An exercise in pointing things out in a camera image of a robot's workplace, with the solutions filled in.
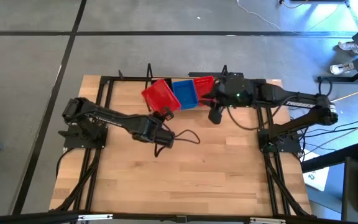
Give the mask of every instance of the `shoe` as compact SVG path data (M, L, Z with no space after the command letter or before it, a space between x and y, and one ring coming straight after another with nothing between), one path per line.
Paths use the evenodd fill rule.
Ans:
M338 47L342 50L352 50L354 53L358 54L358 45L355 42L338 42Z
M345 64L339 64L339 65L332 65L329 67L329 71L333 75L340 75L344 72L348 72L354 70L353 63L345 63Z
M358 54L358 50L352 50L355 54Z

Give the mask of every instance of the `concrete floor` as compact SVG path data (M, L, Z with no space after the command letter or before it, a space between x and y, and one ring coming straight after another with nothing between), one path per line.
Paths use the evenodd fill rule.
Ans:
M296 9L275 1L240 1L250 11L278 24L283 30L308 31L324 19L337 4L308 3ZM0 0L0 30L71 30L80 0ZM236 6L235 1L93 0L88 1L80 30L276 30L257 16ZM344 4L311 31L357 31ZM0 215L9 213L50 90L62 60L67 37L0 37ZM40 159L25 203L24 212L44 212L55 183L55 166L62 153L63 138L58 130L66 126L61 113L69 98L75 97L82 76L144 75L151 63L156 76L186 76L188 72L220 71L224 64L248 78L280 78L287 90L316 93L314 82L328 75L333 63L354 58L334 47L348 39L296 37L77 37L48 127ZM358 91L358 85L334 85L330 98ZM339 124L358 120L358 96L340 101ZM296 117L303 110L292 111ZM310 139L318 144L332 136ZM326 147L340 149L357 142ZM318 154L327 151L318 150ZM341 197L337 182L327 187Z

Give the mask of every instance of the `blue plastic container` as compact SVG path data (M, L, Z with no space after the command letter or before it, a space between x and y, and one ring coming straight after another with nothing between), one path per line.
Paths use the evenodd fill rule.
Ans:
M198 106L197 91L193 80L173 82L172 90L181 104L181 110L192 109Z

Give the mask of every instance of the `white sneaker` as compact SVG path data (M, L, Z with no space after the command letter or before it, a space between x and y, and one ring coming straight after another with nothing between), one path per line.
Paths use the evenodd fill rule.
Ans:
M348 72L354 70L354 66L353 63L345 63L345 64L339 64L339 65L332 65L329 67L329 71L331 71L331 73L333 75L340 75L344 72Z
M351 50L354 53L358 54L358 45L355 42L338 42L338 47L342 50Z

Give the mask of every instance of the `white cable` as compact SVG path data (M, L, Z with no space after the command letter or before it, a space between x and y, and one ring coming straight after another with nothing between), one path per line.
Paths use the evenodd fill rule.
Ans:
M311 29L315 28L318 24L324 22L326 19L328 19L330 16L332 16L334 14L334 12L336 12L339 8L340 4L338 4L338 6L336 6L336 9L333 10L332 13L330 13L330 15L328 15L327 17L325 17L322 21L318 22L316 25L312 26L310 29L308 29L308 31L310 31Z
M340 135L340 136L338 136L338 137L336 137L336 138L333 138L333 139L331 139L331 140L329 140L329 141L326 141L326 142L322 143L321 145L319 145L318 147L316 147L315 149L313 149L312 151L306 153L305 155L307 155L307 154L309 154L309 153L315 151L315 150L318 149L319 147L321 147L321 146L323 146L323 145L325 145L325 144L327 144L327 143L329 143L329 142L332 142L333 140L339 139L339 138L341 138L341 137L343 137L343 136L345 136L345 135L348 135L348 134L350 134L350 133L352 133L352 132L354 132L354 131L357 131L357 130L358 130L358 128L356 128L356 129L354 129L354 130L351 130L351 131L349 131L349 132L347 132L347 133L345 133L345 134L343 134L343 135Z
M262 19L264 22L267 22L267 23L270 24L271 26L277 27L278 30L283 30L283 29L282 29L281 27L279 27L277 24L275 24L275 23L273 23L273 22L269 22L268 20L266 20L265 18L263 18L263 17L262 17L261 15L259 15L258 13L256 13L256 12L250 12L250 11L248 11L246 8L242 7L242 6L240 5L239 0L236 0L236 2L237 2L237 5L238 5L241 9L243 9L245 12L248 12L248 13L251 13L251 14L253 14L253 15L256 15L257 17L259 17L259 19Z
M309 0L306 0L306 1L304 1L303 3L301 3L301 4L297 5L297 6L293 6L293 7L287 6L287 4L285 4L284 1L283 1L283 3L280 3L280 2L279 2L279 4L283 4L285 7L289 8L289 9L296 9L296 8L298 8L299 6L302 6L302 5L306 4L308 1L309 1Z
M243 9L245 12L251 13L251 14L253 14L253 15L259 17L259 19L261 19L262 21L268 23L268 24L271 25L271 26L275 26L278 30L283 30L283 29L282 29L281 27L279 27L277 24L275 24L275 23L273 23L273 22L269 22L267 19L263 18L263 17L262 17L261 15L259 15L258 13L248 11L246 8L242 7L242 6L240 5L239 0L236 0L236 2L237 2L237 5L238 5L241 9ZM338 10L339 6L340 6L340 4L338 4L338 6L336 7L336 9L333 10L333 12L330 13L330 15L328 15L328 16L325 17L322 21L318 22L316 25L314 25L313 27L311 27L310 29L308 29L308 31L310 31L311 29L315 28L318 24L324 22L326 19L328 19L330 16L332 16L332 15L334 14L334 12L336 12L336 11ZM292 32L292 33L294 33L294 34L300 34L299 32L294 32L294 31L290 31L290 30L289 30L289 32Z

